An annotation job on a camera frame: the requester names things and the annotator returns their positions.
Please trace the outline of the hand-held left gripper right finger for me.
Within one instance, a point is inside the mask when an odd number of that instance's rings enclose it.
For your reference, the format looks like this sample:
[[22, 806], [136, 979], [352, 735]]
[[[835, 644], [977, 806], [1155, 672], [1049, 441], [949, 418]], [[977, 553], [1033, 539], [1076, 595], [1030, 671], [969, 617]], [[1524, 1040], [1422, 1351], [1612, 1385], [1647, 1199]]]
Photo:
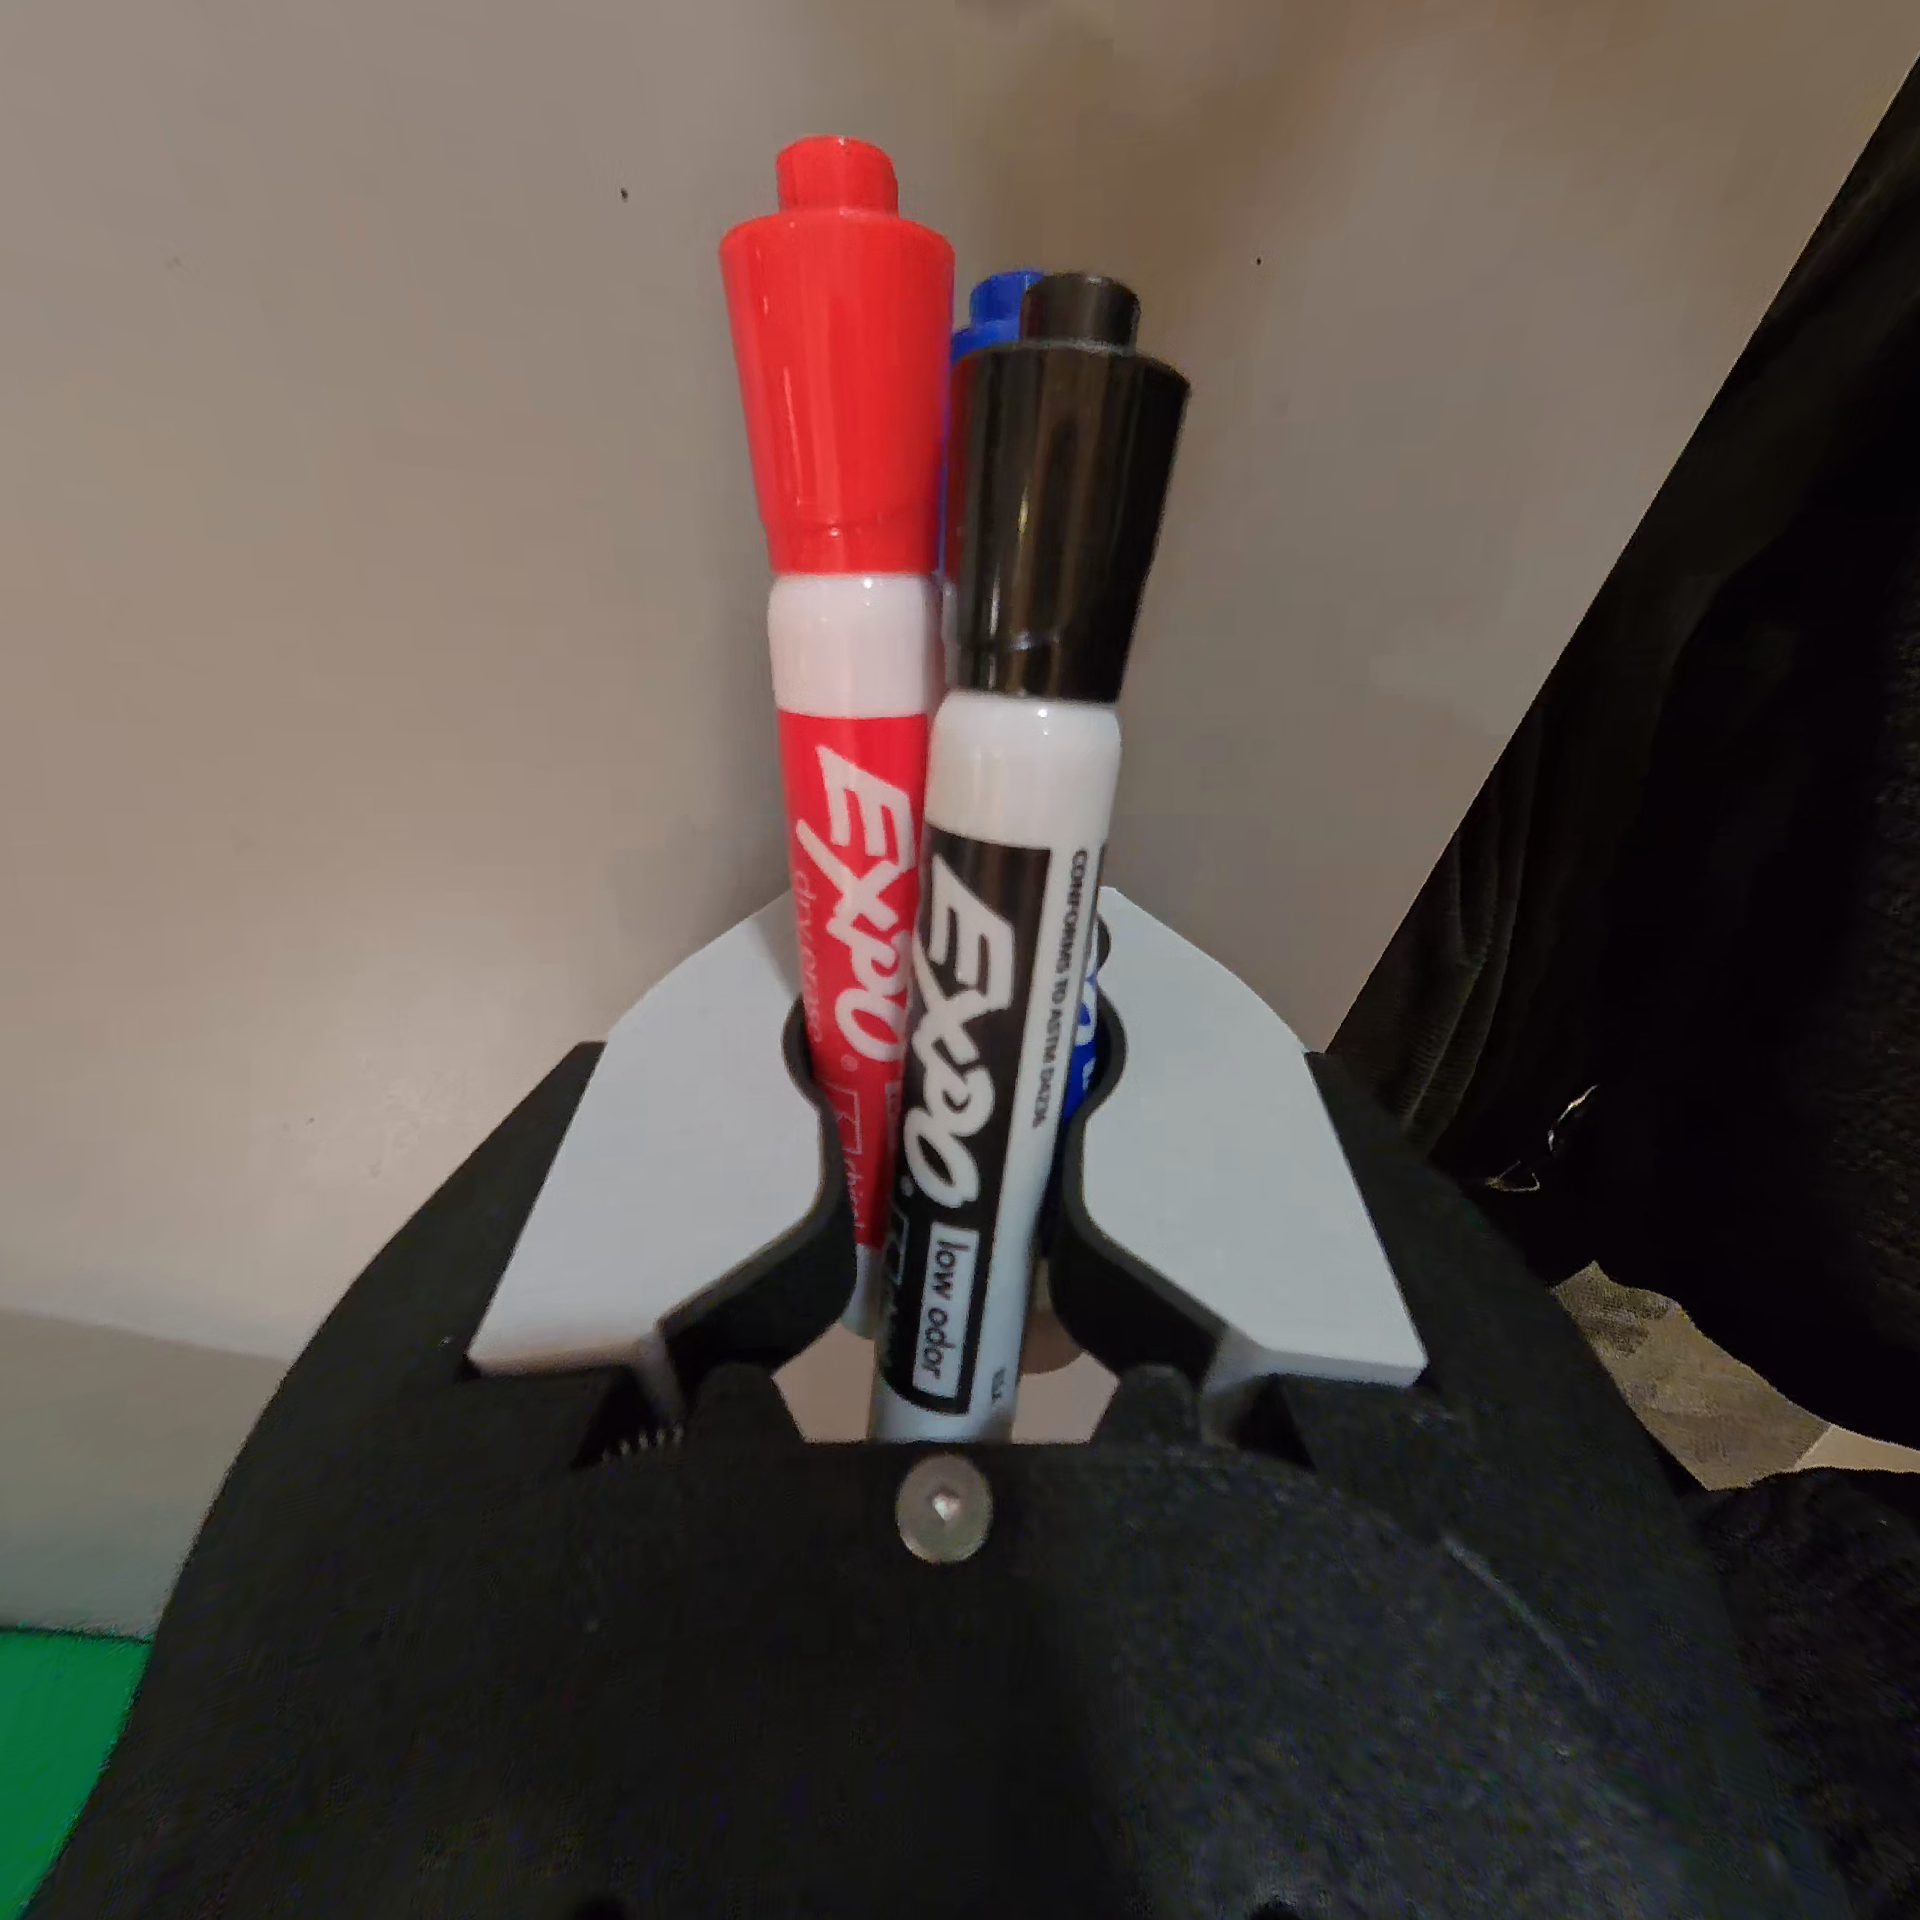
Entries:
[[1123, 1376], [1176, 1372], [1230, 1433], [1273, 1378], [1427, 1367], [1309, 1051], [1235, 972], [1103, 888], [1100, 1071], [1063, 1137], [1052, 1307]]

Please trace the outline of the red dry erase marker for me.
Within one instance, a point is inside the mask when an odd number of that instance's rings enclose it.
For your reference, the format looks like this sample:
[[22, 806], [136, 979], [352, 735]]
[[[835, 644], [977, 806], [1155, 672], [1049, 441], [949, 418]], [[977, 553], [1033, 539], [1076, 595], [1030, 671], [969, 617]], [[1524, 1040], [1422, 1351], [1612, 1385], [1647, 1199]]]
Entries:
[[943, 698], [936, 508], [952, 249], [870, 142], [779, 152], [776, 206], [718, 259], [775, 584], [766, 610], [813, 1082], [847, 1170], [845, 1327], [875, 1337]]

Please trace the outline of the blue dry erase marker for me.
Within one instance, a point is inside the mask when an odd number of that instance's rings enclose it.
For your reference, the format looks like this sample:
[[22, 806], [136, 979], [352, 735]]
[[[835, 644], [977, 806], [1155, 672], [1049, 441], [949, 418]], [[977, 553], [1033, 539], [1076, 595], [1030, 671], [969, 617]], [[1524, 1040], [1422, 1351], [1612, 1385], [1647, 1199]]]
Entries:
[[[952, 451], [964, 438], [961, 408], [955, 396], [957, 366], [987, 348], [1011, 345], [1021, 339], [1021, 312], [1027, 290], [1041, 282], [1045, 275], [1033, 267], [993, 273], [977, 280], [966, 297], [966, 318], [950, 334], [949, 348], [949, 391], [947, 391], [947, 449], [943, 449], [943, 490], [941, 519], [947, 521], [947, 496], [955, 474], [957, 452]], [[1064, 1138], [1075, 1115], [1086, 1107], [1088, 1094], [1097, 1082], [1097, 975], [1112, 947], [1111, 934], [1101, 920], [1095, 920], [1095, 934], [1088, 948], [1088, 969], [1076, 1008], [1071, 1032], [1071, 1059], [1063, 1079], [1061, 1103], [1061, 1134], [1054, 1146], [1052, 1168], [1046, 1177], [1046, 1194], [1041, 1208], [1041, 1228], [1049, 1233], [1049, 1220], [1059, 1214]]]

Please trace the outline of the black dry erase marker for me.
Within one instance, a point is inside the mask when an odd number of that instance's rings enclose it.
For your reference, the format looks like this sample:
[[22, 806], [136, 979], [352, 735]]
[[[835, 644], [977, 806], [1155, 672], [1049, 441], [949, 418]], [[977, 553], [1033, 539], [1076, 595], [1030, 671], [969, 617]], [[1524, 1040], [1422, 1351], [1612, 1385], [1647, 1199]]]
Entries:
[[1049, 275], [950, 371], [947, 631], [870, 1439], [1004, 1439], [1071, 1083], [1118, 700], [1188, 379], [1116, 280]]

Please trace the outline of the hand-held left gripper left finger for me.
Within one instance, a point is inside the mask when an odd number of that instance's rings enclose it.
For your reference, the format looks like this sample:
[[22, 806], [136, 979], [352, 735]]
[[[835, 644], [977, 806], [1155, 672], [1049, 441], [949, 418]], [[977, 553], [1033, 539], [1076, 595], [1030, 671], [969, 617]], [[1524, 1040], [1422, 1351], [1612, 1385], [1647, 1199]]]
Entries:
[[855, 1281], [779, 897], [612, 1024], [468, 1361], [487, 1376], [617, 1364], [681, 1424], [713, 1370], [803, 1356]]

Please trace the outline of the green plastic bin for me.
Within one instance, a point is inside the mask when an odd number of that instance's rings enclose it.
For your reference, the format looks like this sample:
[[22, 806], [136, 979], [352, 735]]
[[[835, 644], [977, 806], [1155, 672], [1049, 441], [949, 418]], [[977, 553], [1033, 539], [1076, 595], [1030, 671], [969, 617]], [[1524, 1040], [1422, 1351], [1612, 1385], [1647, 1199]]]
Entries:
[[1, 1915], [17, 1919], [120, 1735], [147, 1639], [1, 1632]]

